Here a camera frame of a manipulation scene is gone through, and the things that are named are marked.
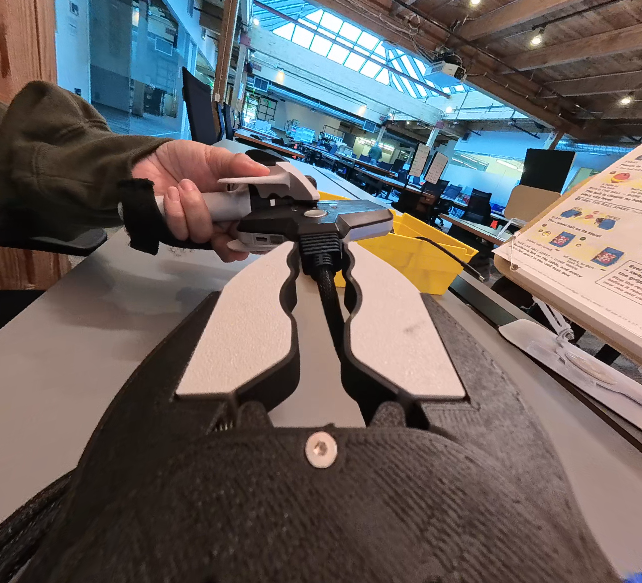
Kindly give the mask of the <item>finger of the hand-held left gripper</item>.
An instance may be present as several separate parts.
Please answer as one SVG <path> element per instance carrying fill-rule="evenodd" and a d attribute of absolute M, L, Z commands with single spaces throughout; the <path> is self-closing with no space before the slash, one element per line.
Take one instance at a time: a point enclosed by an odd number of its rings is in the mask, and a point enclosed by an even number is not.
<path fill-rule="evenodd" d="M 227 192 L 240 191 L 242 188 L 253 187 L 257 194 L 276 194 L 277 188 L 283 184 L 282 168 L 269 168 L 265 176 L 241 176 L 233 178 L 220 178 L 218 184 Z"/>
<path fill-rule="evenodd" d="M 269 166 L 269 174 L 253 178 L 253 186 L 262 198 L 275 195 L 281 199 L 291 198 L 296 202 L 318 202 L 317 187 L 301 170 L 290 163 L 275 163 Z"/>

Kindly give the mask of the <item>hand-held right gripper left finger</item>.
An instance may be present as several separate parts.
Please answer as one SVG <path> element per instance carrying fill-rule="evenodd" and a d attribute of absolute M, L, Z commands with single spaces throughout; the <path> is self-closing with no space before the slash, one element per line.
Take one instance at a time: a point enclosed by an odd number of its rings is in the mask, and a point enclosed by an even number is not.
<path fill-rule="evenodd" d="M 297 388 L 300 351 L 293 310 L 299 254 L 285 242 L 235 275 L 220 293 L 176 389 L 181 399 L 222 399 L 268 411 Z"/>

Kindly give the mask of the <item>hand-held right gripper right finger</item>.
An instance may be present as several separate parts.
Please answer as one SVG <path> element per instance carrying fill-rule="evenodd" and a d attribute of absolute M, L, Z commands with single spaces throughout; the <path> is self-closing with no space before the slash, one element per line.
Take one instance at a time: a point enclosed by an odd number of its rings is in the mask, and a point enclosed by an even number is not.
<path fill-rule="evenodd" d="M 356 242 L 345 246 L 348 318 L 341 382 L 361 413 L 396 402 L 418 413 L 425 402 L 463 402 L 467 394 L 419 289 Z"/>

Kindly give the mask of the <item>person's left forearm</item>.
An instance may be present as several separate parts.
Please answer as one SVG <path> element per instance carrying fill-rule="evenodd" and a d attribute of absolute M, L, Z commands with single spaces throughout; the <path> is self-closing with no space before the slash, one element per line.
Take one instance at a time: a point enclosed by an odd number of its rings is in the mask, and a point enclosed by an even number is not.
<path fill-rule="evenodd" d="M 169 141 L 117 134 L 82 97 L 28 82 L 1 105 L 1 243 L 122 226 L 119 183 Z"/>

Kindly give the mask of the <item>grey desk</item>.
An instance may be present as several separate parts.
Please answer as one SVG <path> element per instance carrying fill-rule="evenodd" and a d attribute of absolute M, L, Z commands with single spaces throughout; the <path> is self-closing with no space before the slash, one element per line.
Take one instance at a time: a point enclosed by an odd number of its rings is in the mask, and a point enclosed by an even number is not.
<path fill-rule="evenodd" d="M 1 519 L 76 466 L 124 382 L 210 292 L 257 256 L 132 250 L 118 231 L 1 329 Z M 641 452 L 452 292 L 434 296 L 488 351 L 550 435 L 596 539 L 640 568 Z"/>

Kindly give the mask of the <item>person's left hand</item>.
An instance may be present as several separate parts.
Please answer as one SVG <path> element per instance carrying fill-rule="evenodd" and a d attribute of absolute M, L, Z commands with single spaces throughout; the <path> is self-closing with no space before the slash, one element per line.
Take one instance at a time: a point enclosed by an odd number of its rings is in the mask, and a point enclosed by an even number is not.
<path fill-rule="evenodd" d="M 229 248 L 238 235 L 237 223 L 215 223 L 204 194 L 223 190 L 221 178 L 268 174 L 266 166 L 254 162 L 247 154 L 187 140 L 165 142 L 132 168 L 133 178 L 148 179 L 153 183 L 154 194 L 162 197 L 166 224 L 172 235 L 182 242 L 209 243 L 225 263 L 243 261 L 248 254 Z"/>

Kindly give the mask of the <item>long wooden workbench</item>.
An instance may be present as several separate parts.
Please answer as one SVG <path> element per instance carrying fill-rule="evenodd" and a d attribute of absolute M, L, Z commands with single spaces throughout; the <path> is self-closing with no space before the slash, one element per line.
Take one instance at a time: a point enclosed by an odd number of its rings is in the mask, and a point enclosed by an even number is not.
<path fill-rule="evenodd" d="M 307 157 L 297 149 L 285 146 L 282 143 L 277 143 L 266 136 L 253 133 L 245 129 L 236 130 L 234 133 L 234 139 L 235 141 L 246 146 L 250 146 L 251 148 L 273 151 L 283 157 L 295 159 L 297 161 L 304 161 Z"/>

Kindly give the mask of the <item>yellow plastic bin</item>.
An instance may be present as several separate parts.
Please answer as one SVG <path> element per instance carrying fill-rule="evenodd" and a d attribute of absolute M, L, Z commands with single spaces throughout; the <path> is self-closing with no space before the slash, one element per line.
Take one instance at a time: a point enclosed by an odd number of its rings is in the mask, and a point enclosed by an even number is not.
<path fill-rule="evenodd" d="M 477 255 L 471 247 L 407 213 L 394 214 L 393 233 L 357 243 L 396 268 L 422 293 L 441 296 Z"/>

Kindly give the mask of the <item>black office chair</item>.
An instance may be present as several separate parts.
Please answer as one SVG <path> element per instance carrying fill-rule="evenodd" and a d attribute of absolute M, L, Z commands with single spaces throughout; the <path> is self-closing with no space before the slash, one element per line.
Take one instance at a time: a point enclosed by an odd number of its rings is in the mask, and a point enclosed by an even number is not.
<path fill-rule="evenodd" d="M 219 140 L 215 127 L 211 89 L 182 67 L 182 96 L 186 105 L 191 139 L 208 146 Z"/>
<path fill-rule="evenodd" d="M 473 188 L 470 193 L 467 208 L 463 211 L 462 215 L 456 216 L 454 213 L 449 213 L 448 215 L 477 225 L 490 226 L 492 222 L 491 194 Z M 454 223 L 451 223 L 448 234 L 461 241 L 476 237 L 470 231 L 467 231 Z"/>

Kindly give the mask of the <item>white sheet on stand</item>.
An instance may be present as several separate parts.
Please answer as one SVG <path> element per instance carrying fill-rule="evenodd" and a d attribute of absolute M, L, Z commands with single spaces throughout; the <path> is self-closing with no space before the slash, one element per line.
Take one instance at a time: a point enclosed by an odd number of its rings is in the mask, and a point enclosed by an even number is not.
<path fill-rule="evenodd" d="M 424 182 L 430 185 L 436 185 L 440 180 L 442 173 L 449 163 L 449 158 L 437 151 L 430 162 L 429 168 L 426 172 Z"/>
<path fill-rule="evenodd" d="M 428 146 L 426 144 L 419 144 L 417 146 L 408 172 L 409 176 L 421 177 L 422 172 L 427 165 L 427 162 L 429 162 L 430 152 L 431 146 Z"/>

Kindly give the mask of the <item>ceiling projector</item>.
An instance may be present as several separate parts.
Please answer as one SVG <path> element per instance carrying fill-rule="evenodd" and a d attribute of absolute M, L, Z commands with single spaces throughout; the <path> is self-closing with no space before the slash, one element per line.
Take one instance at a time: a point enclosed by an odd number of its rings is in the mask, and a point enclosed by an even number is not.
<path fill-rule="evenodd" d="M 439 78 L 450 78 L 454 81 L 463 82 L 467 78 L 467 72 L 458 62 L 437 61 L 426 66 L 424 78 L 430 81 L 437 81 Z"/>

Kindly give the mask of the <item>cardboard divider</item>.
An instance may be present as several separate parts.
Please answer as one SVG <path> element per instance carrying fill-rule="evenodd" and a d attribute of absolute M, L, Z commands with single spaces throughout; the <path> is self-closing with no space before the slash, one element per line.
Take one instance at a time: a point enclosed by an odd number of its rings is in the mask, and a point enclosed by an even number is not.
<path fill-rule="evenodd" d="M 526 224 L 560 198 L 558 192 L 518 185 L 509 196 L 503 215 L 509 221 Z"/>

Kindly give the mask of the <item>black panel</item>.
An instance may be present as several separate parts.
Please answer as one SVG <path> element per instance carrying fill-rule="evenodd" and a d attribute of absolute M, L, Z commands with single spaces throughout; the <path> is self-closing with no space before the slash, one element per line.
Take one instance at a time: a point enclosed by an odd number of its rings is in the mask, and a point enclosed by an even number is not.
<path fill-rule="evenodd" d="M 574 157 L 574 151 L 527 149 L 519 185 L 561 194 Z"/>

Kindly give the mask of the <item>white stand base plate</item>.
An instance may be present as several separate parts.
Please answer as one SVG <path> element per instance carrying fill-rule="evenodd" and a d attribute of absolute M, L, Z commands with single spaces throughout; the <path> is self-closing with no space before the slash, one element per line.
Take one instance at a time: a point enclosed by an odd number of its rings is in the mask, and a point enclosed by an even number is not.
<path fill-rule="evenodd" d="M 641 384 L 590 354 L 562 343 L 542 325 L 519 319 L 499 328 L 508 342 L 607 409 L 641 429 Z"/>

